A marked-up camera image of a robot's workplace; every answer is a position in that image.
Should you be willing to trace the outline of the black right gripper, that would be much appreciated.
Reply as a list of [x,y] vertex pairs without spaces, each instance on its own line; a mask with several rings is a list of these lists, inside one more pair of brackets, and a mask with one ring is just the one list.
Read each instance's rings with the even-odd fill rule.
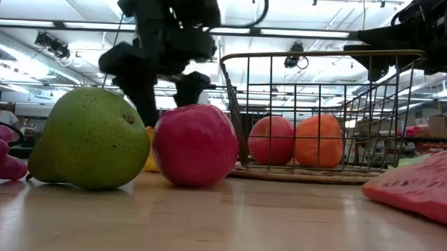
[[[427,53],[427,60],[421,67],[426,74],[440,71],[439,60],[435,59],[444,34],[444,17],[447,11],[447,0],[412,0],[411,3],[393,16],[393,25],[412,24],[411,31],[379,31],[375,29],[357,32],[357,38],[367,45],[345,45],[344,51],[369,50],[405,50],[416,49]],[[390,67],[389,56],[353,56],[358,63],[368,70],[368,77],[377,82],[387,75]]]

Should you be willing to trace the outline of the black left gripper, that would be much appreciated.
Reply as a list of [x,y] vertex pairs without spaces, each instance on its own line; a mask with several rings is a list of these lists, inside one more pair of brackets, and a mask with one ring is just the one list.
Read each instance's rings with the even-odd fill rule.
[[[215,40],[205,31],[221,23],[217,0],[118,0],[127,17],[136,21],[131,44],[120,42],[103,53],[98,65],[112,74],[113,83],[135,105],[146,127],[159,118],[154,86],[156,72],[178,74],[193,60],[206,62],[217,51]],[[201,72],[191,72],[175,82],[173,95],[179,107],[197,104],[211,85]]]

